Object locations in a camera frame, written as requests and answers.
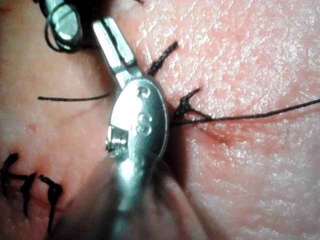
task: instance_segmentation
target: forceps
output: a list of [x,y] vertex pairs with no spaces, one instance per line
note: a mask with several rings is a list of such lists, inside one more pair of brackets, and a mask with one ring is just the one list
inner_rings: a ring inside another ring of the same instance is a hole
[[168,139],[163,92],[141,72],[113,18],[99,19],[92,27],[118,87],[105,142],[108,156],[49,239],[132,239],[128,233],[137,219],[146,221],[146,193],[162,182],[152,179]]

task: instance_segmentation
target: skin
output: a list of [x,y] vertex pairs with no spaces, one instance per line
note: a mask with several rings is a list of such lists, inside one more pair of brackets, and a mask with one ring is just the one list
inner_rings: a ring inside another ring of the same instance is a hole
[[[155,76],[170,112],[182,96],[215,117],[263,113],[319,98],[320,2],[118,0],[105,6],[146,71],[174,40],[179,49]],[[31,0],[0,3],[0,161],[10,172],[43,174],[63,187],[55,219],[105,156],[113,98],[84,98],[115,86],[99,52],[53,52]],[[165,158],[209,239],[320,238],[320,108],[260,120],[175,127]],[[48,186],[22,182],[0,194],[0,239],[46,233]]]

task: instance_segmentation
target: surgical instrument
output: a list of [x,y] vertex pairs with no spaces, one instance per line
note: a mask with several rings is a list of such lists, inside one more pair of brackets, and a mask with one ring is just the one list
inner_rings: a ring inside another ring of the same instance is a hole
[[[142,74],[113,18],[95,21],[93,31],[118,86],[107,131],[109,154],[49,239],[164,239],[165,234],[159,233],[172,226],[176,228],[167,230],[165,239],[184,239],[177,227],[179,218],[182,209],[192,210],[180,191],[170,197],[185,207],[171,214],[174,207],[166,199],[165,181],[169,174],[161,167],[169,131],[162,90],[152,77]],[[197,229],[197,237],[203,235],[202,228]]]
[[[57,52],[74,52],[81,48],[83,30],[76,6],[65,0],[40,0],[39,5],[46,17],[44,34],[50,48]],[[58,48],[49,40],[49,27]]]

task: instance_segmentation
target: interrupted suture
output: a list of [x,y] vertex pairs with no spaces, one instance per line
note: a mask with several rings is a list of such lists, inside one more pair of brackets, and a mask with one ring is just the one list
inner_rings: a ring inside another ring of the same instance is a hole
[[[25,217],[28,217],[28,203],[30,200],[30,189],[35,181],[37,173],[34,172],[30,175],[21,175],[14,174],[9,171],[9,168],[19,159],[18,153],[13,153],[7,157],[7,159],[3,162],[2,168],[0,169],[0,179],[1,179],[1,192],[2,194],[8,198],[8,180],[16,179],[24,181],[23,185],[20,187],[20,191],[23,196],[23,213]],[[49,186],[48,189],[48,200],[51,204],[50,213],[49,213],[49,222],[48,222],[48,232],[50,232],[52,227],[52,222],[55,213],[55,207],[58,202],[60,195],[63,192],[61,185],[55,183],[50,178],[40,175],[38,177],[42,182],[46,183]]]

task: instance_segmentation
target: red spot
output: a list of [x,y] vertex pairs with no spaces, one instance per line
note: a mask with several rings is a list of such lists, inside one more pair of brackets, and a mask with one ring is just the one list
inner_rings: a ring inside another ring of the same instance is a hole
[[37,124],[35,124],[34,122],[29,123],[26,127],[31,132],[37,131]]

